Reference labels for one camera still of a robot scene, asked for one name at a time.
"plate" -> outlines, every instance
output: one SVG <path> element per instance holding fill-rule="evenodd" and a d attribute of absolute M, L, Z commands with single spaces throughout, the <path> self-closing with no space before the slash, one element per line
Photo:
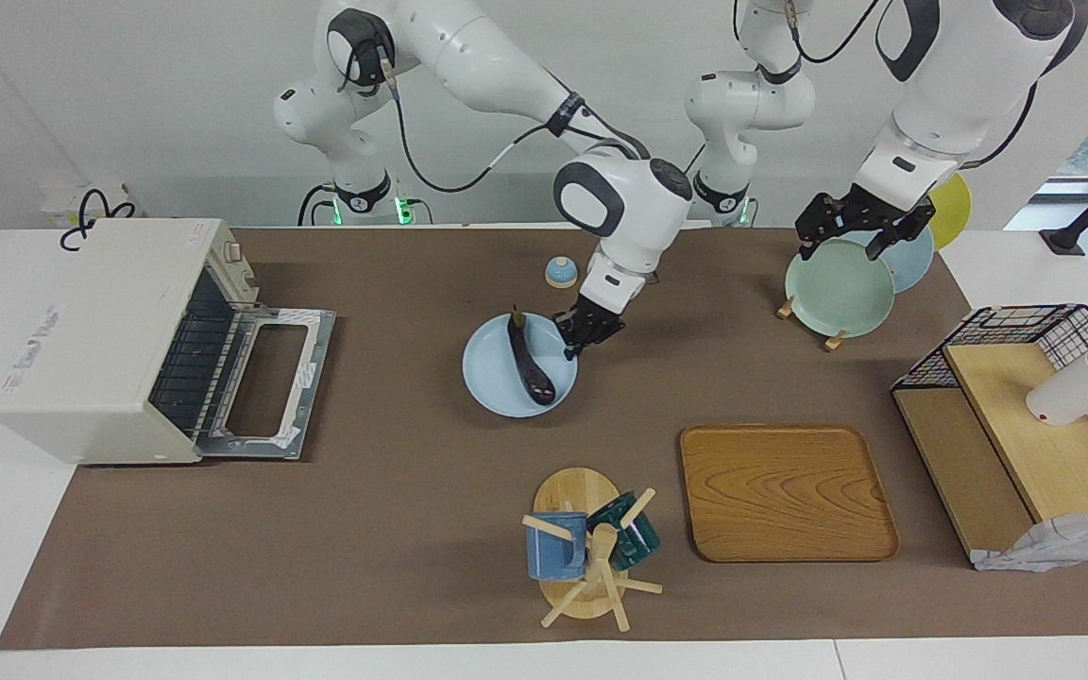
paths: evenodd
<path fill-rule="evenodd" d="M 853 240 L 864 248 L 876 237 L 874 232 L 844 233 L 842 238 Z M 899 240 L 880 254 L 889 270 L 892 271 L 892 287 L 895 293 L 904 293 L 918 284 L 929 265 L 935 261 L 935 236 L 929 228 L 923 228 L 918 238 Z"/>
<path fill-rule="evenodd" d="M 566 360 L 565 339 L 556 323 L 540 314 L 526 316 L 527 351 L 556 387 L 553 404 L 535 404 L 519 380 L 515 354 L 510 351 L 510 335 L 506 332 L 509 313 L 484 322 L 465 347 L 462 369 L 470 395 L 484 408 L 507 418 L 531 418 L 555 409 L 578 382 L 578 359 Z"/>
<path fill-rule="evenodd" d="M 972 190 L 963 174 L 954 173 L 951 180 L 929 193 L 935 202 L 935 215 L 929 230 L 935 236 L 935 249 L 942 250 L 963 232 L 972 217 Z"/>
<path fill-rule="evenodd" d="M 876 331 L 898 296 L 885 260 L 867 259 L 864 246 L 843 238 L 826 240 L 811 260 L 791 259 L 783 288 L 787 297 L 795 297 L 795 318 L 829 337 Z"/>

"wire basket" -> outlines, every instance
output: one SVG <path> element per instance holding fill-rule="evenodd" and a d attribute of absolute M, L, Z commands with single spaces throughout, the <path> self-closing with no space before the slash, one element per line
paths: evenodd
<path fill-rule="evenodd" d="M 985 307 L 975 310 L 943 339 L 934 353 L 893 384 L 892 391 L 959 387 L 959 380 L 942 349 L 953 345 L 1010 345 L 1034 343 L 1043 349 L 1056 370 L 1088 353 L 1088 307 L 1044 305 Z"/>

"wooden shelf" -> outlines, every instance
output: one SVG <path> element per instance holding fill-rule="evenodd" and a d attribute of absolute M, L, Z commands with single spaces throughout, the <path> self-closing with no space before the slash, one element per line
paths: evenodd
<path fill-rule="evenodd" d="M 1035 520 L 963 391 L 899 391 L 893 397 L 963 549 L 1010 549 Z"/>
<path fill-rule="evenodd" d="M 947 360 L 1036 521 L 1088 511 L 1088 420 L 1036 420 L 1027 393 L 1054 373 L 1036 345 L 954 345 Z"/>

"mint green plate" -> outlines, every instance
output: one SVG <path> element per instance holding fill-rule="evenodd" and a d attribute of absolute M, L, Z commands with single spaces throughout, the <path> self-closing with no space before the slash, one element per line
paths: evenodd
<path fill-rule="evenodd" d="M 826 240 L 811 260 L 791 259 L 783 287 L 800 323 L 829 337 L 876 331 L 898 296 L 885 260 L 868 260 L 864 246 L 841 238 Z"/>

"toaster oven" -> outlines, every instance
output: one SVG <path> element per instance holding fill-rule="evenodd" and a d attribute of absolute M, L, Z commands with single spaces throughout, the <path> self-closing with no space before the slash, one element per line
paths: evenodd
<path fill-rule="evenodd" d="M 100 219 L 0 384 L 0 422 L 70 463 L 295 460 L 335 313 L 259 302 L 215 219 Z M 225 425 L 259 331 L 306 327 L 280 426 Z"/>

